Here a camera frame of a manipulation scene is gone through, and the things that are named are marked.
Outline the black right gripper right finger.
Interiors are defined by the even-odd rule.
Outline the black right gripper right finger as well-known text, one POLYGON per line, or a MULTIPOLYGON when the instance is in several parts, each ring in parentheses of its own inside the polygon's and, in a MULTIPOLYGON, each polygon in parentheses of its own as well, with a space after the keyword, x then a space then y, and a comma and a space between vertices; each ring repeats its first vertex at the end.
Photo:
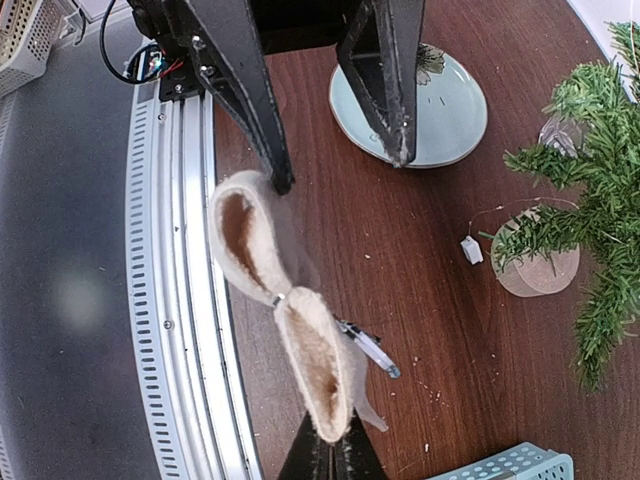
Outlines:
POLYGON ((332 447, 332 478, 337 480, 383 480, 388 476, 357 413, 349 430, 332 447))

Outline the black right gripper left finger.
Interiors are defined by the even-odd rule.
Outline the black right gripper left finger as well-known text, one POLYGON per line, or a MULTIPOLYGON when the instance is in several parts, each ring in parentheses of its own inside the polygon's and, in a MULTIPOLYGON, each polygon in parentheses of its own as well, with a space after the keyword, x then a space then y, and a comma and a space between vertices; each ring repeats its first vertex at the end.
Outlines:
POLYGON ((306 413, 278 480, 330 480, 333 478, 333 447, 316 431, 311 416, 306 413))

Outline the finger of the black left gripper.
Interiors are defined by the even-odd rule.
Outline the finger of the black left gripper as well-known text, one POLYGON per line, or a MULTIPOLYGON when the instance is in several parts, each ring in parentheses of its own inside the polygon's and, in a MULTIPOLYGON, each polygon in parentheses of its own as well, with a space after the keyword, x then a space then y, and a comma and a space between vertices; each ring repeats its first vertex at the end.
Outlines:
POLYGON ((247 1, 187 1, 185 31, 205 87, 216 94, 270 167, 273 189, 294 183, 283 123, 247 1))
POLYGON ((396 167, 415 160, 416 69, 425 2, 358 1, 336 47, 371 129, 396 167))

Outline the blue plastic basket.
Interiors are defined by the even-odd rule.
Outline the blue plastic basket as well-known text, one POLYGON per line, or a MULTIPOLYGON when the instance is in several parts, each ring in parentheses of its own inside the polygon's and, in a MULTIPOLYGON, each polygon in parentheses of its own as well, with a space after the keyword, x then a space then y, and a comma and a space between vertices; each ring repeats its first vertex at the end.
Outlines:
POLYGON ((461 479, 574 479, 570 455, 523 442, 500 453, 433 477, 461 479))

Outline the beige burlap bow ornament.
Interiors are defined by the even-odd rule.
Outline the beige burlap bow ornament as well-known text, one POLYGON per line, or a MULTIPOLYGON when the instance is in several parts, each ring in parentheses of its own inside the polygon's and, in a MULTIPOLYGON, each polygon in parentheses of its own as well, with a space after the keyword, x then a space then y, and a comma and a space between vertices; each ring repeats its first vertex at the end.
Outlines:
POLYGON ((390 377, 400 371, 380 340, 338 319, 314 291, 308 257, 269 178, 237 172, 214 189, 208 205, 212 257, 238 290, 271 308, 298 389, 319 436, 340 440, 351 419, 385 432, 388 426, 366 393, 368 364, 390 377))

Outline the small green christmas tree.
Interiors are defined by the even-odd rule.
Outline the small green christmas tree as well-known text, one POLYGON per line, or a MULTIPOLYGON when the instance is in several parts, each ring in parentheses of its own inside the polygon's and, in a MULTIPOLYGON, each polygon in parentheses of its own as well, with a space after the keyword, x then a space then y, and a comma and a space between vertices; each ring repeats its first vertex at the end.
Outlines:
POLYGON ((630 91, 621 65, 578 65, 553 90, 546 113, 585 127, 572 149, 538 143, 505 153, 513 171, 548 179, 556 189, 580 186, 571 209, 539 204, 512 217, 492 235, 497 272, 540 256, 585 248, 599 268, 574 323, 576 373, 595 391, 614 349, 639 318, 639 25, 609 25, 615 49, 630 67, 630 91))

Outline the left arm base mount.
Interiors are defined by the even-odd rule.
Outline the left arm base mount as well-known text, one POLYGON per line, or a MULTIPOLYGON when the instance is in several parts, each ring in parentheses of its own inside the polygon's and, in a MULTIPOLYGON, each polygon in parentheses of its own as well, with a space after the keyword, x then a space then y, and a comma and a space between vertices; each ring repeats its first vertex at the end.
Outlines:
POLYGON ((159 81, 159 101, 179 101, 204 94, 196 78, 188 49, 178 43, 172 23, 177 17, 171 12, 175 1, 128 1, 135 26, 149 42, 135 51, 118 70, 106 48, 106 27, 116 1, 110 1, 100 22, 99 50, 102 61, 117 80, 133 85, 159 81))

